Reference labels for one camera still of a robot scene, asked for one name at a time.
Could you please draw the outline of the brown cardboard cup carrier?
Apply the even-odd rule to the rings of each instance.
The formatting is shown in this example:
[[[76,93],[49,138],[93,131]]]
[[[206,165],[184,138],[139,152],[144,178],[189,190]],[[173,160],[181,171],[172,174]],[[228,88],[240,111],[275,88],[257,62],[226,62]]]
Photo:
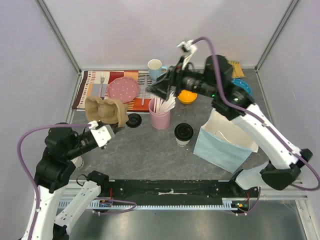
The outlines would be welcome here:
[[[88,96],[84,106],[88,122],[101,121],[105,124],[118,124],[119,127],[124,127],[129,120],[128,105],[118,99]]]

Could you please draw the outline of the black plastic cup lid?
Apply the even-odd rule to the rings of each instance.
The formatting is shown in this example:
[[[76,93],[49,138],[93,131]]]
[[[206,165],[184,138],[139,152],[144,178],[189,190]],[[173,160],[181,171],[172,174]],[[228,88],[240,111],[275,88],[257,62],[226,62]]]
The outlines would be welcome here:
[[[180,141],[189,141],[194,135],[194,130],[188,123],[180,123],[175,127],[174,135]]]

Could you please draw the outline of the white paper coffee cup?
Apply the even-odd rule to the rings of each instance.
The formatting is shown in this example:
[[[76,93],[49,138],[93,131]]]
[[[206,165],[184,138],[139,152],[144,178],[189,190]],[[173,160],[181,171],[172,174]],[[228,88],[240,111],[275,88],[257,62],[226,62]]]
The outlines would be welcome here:
[[[180,147],[185,147],[188,145],[192,137],[175,137],[176,143]]]

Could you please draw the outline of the light blue paper bag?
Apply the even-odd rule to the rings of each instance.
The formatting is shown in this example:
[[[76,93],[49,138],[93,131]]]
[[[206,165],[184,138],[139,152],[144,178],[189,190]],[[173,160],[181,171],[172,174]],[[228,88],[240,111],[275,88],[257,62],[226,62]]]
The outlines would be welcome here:
[[[258,144],[247,133],[213,109],[199,130],[193,154],[234,173],[258,150]]]

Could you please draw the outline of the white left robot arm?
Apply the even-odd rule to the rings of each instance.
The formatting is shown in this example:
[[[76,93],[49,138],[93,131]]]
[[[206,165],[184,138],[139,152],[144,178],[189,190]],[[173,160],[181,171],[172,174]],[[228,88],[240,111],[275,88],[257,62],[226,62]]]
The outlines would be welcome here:
[[[73,129],[87,128],[82,134]],[[31,175],[23,158],[23,140],[33,132],[48,130],[41,160]],[[105,149],[107,143],[121,131],[117,123],[106,124],[91,121],[87,124],[58,123],[33,128],[25,132],[17,143],[20,164],[33,189],[33,206],[23,240],[67,240],[80,216],[96,197],[104,197],[110,191],[109,177],[93,171],[87,176],[80,192],[60,214],[56,214],[62,195],[76,169],[73,162],[95,148]]]

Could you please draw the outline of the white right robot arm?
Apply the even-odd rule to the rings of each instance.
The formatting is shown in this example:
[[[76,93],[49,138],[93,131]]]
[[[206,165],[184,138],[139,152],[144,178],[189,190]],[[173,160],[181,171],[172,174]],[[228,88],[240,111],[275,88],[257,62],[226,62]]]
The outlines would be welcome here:
[[[147,92],[167,100],[171,89],[175,88],[176,96],[188,90],[211,98],[212,107],[248,134],[269,158],[262,165],[235,173],[229,184],[230,193],[240,197],[257,186],[269,186],[278,191],[288,186],[306,190],[294,182],[302,167],[310,167],[312,152],[291,144],[263,115],[253,97],[232,83],[233,67],[228,60],[212,54],[207,57],[202,73],[191,70],[184,61],[182,56],[175,66],[147,87]]]

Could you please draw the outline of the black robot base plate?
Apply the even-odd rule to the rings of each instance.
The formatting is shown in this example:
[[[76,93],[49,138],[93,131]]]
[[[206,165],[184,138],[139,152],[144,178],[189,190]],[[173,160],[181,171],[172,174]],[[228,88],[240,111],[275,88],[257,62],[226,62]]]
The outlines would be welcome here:
[[[131,201],[137,205],[197,205],[222,203],[227,199],[251,199],[258,196],[258,188],[249,190],[219,180],[110,180],[99,197]]]

